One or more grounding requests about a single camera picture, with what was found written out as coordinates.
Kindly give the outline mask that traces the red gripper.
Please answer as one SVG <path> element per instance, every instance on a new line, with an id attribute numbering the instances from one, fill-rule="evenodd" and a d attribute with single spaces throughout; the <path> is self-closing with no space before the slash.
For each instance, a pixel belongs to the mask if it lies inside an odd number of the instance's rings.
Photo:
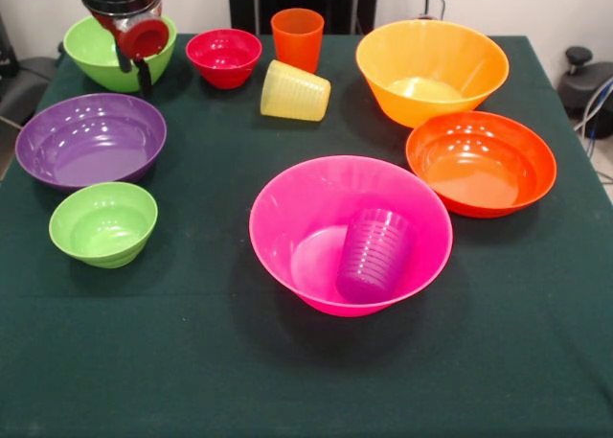
<path id="1" fill-rule="evenodd" d="M 144 58 L 159 54 L 167 45 L 170 30 L 160 12 L 108 15 L 92 12 L 101 26 L 114 37 L 115 52 L 123 73 L 137 68 L 137 80 L 143 96 L 152 95 L 152 80 Z"/>

